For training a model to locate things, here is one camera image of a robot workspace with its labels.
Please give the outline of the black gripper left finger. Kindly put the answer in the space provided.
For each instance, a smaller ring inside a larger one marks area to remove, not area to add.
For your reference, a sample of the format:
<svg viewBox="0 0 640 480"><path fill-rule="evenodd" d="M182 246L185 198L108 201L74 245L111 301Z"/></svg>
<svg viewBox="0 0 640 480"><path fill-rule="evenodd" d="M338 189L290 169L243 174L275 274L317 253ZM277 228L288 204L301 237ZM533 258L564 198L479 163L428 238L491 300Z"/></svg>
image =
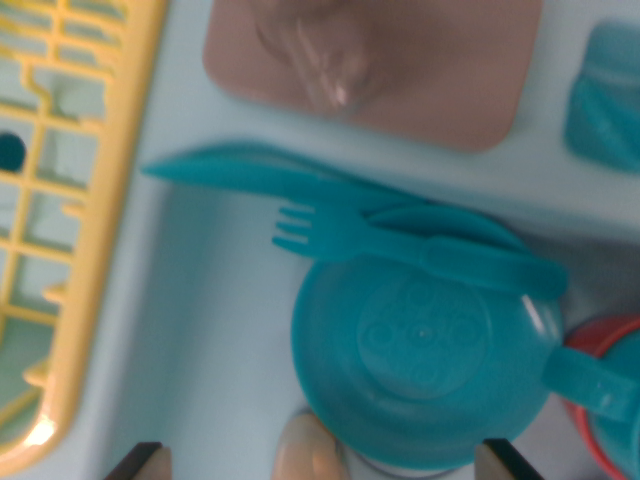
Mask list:
<svg viewBox="0 0 640 480"><path fill-rule="evenodd" d="M140 442L104 477L105 480L172 480L171 449L161 442Z"/></svg>

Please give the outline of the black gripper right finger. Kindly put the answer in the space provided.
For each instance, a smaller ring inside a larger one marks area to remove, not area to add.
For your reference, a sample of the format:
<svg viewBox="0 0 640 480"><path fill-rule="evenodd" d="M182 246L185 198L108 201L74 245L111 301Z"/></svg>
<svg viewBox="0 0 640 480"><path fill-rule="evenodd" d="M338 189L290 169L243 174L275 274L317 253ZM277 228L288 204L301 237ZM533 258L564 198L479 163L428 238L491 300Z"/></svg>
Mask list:
<svg viewBox="0 0 640 480"><path fill-rule="evenodd" d="M486 439L475 447L475 480L542 480L541 474L506 439Z"/></svg>

